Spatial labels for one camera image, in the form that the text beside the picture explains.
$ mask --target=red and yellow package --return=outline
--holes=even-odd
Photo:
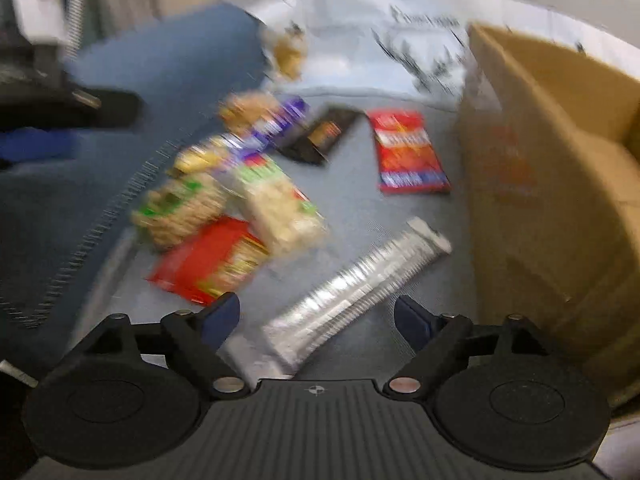
[[[381,191],[449,191],[449,180],[442,171],[420,113],[389,109],[372,110],[367,115],[376,137]]]
[[[165,254],[148,280],[207,305],[237,290],[268,257],[261,241],[249,234],[248,222],[223,216]]]

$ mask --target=silver foil tube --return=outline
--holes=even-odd
[[[412,218],[407,223],[407,230],[262,328],[266,341],[291,374],[325,341],[388,298],[441,254],[450,253],[449,241],[426,222]]]

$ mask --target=gray fabric surface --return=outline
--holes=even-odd
[[[138,92],[146,109],[130,131],[82,133],[74,160],[23,164],[0,173],[5,300],[31,312],[48,280],[143,163],[166,140],[196,132],[196,141],[209,133],[197,128],[219,100],[258,84],[264,57],[256,31],[255,20],[242,10],[214,6],[94,46],[70,67],[85,85]],[[0,358],[36,377],[57,362],[96,273],[129,224],[128,214],[123,216],[42,327],[17,328],[0,316]]]
[[[452,131],[455,113],[381,97],[318,96],[305,98],[312,110],[325,102],[368,109],[402,107],[422,111],[447,176],[450,195],[384,196],[379,192],[372,131],[360,120],[340,143],[325,168],[274,158],[298,187],[318,206],[331,229],[327,245],[293,264],[261,269],[239,291],[242,322],[251,328],[274,317],[342,267],[366,254],[419,216],[449,237],[453,253],[421,272],[400,292],[410,294],[432,312],[456,312],[476,317],[476,292],[470,256],[468,215],[458,138]],[[156,256],[142,246],[132,260],[122,262],[123,278],[110,300],[85,311],[84,333],[105,315],[129,314],[132,322],[156,322],[179,308],[194,308],[186,300],[146,282]],[[316,351],[297,375],[303,379],[375,378],[385,381],[412,355],[393,326],[398,294],[375,306]]]

